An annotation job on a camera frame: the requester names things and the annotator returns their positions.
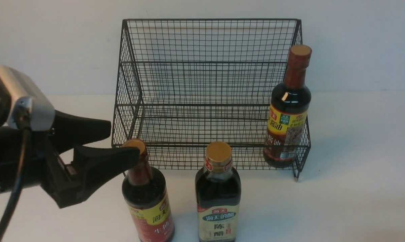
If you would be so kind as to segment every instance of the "black wire rack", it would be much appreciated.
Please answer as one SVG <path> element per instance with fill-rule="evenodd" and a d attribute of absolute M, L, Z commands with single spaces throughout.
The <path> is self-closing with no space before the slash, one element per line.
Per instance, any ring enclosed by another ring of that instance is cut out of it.
<path fill-rule="evenodd" d="M 270 95 L 298 43 L 298 19 L 123 20 L 112 146 L 140 138 L 153 167 L 193 170 L 221 140 L 237 169 L 274 169 L 262 156 Z M 309 150 L 306 121 L 285 168 L 296 179 Z"/>

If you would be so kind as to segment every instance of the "tabletop surface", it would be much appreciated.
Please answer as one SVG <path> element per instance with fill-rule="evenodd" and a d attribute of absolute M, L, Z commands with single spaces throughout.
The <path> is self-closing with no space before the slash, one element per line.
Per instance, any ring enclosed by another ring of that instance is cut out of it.
<path fill-rule="evenodd" d="M 111 95 L 49 98 L 72 115 L 113 116 Z M 405 242 L 405 91 L 313 93 L 309 121 L 312 148 L 299 182 L 290 170 L 239 170 L 237 242 Z M 89 146 L 110 145 L 106 139 Z M 69 162 L 72 152 L 62 158 Z M 198 241 L 196 170 L 162 172 L 176 224 L 173 241 Z M 25 189 L 4 241 L 138 241 L 122 180 L 119 175 L 64 209 L 41 188 Z M 8 197 L 0 195 L 0 218 Z"/>

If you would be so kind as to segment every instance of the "vinegar bottle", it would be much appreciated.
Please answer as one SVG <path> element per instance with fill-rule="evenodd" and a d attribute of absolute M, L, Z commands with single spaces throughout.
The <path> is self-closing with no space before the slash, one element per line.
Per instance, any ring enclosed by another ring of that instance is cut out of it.
<path fill-rule="evenodd" d="M 232 149 L 224 142 L 208 145 L 204 167 L 195 177 L 200 242 L 233 242 L 238 229 L 240 176 Z"/>

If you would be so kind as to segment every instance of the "glass bottle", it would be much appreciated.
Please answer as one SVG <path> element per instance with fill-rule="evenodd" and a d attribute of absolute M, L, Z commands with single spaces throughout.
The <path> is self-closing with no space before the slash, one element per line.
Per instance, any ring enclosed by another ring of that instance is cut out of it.
<path fill-rule="evenodd" d="M 305 86 L 311 53 L 311 48 L 306 45 L 294 45 L 289 50 L 284 80 L 271 94 L 267 146 L 299 145 L 311 101 L 310 90 Z M 290 167 L 295 158 L 294 147 L 264 148 L 265 161 L 275 168 Z"/>
<path fill-rule="evenodd" d="M 208 145 L 204 167 L 195 177 L 200 242 L 236 240 L 241 181 L 232 149 L 224 142 Z"/>
<path fill-rule="evenodd" d="M 137 147 L 139 163 L 128 170 L 122 183 L 122 194 L 141 242 L 170 242 L 174 223 L 164 175 L 149 165 L 146 144 L 130 139 L 122 147 Z"/>

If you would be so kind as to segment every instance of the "bottle label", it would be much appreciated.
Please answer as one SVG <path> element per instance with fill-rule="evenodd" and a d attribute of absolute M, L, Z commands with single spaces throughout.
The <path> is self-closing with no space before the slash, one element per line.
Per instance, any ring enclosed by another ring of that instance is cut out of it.
<path fill-rule="evenodd" d="M 238 225 L 236 206 L 201 208 L 198 205 L 198 235 L 204 242 L 235 239 Z"/>
<path fill-rule="evenodd" d="M 273 105 L 270 105 L 266 145 L 298 145 L 306 118 L 307 111 L 289 114 L 280 112 Z M 272 158 L 280 160 L 288 160 L 295 156 L 295 149 L 293 148 L 267 148 L 265 152 Z"/>
<path fill-rule="evenodd" d="M 167 193 L 152 208 L 141 210 L 128 207 L 142 242 L 165 242 L 172 236 L 174 224 Z"/>
<path fill-rule="evenodd" d="M 230 170 L 232 168 L 232 160 L 230 160 L 230 162 L 228 162 L 227 164 L 225 164 L 224 167 L 215 167 L 213 168 L 213 165 L 210 164 L 210 161 L 208 160 L 207 157 L 205 157 L 205 162 L 204 162 L 205 168 L 207 168 L 207 170 L 209 171 L 213 171 L 213 169 L 217 170 L 217 171 L 221 171 L 221 172 L 226 172 L 228 170 Z"/>

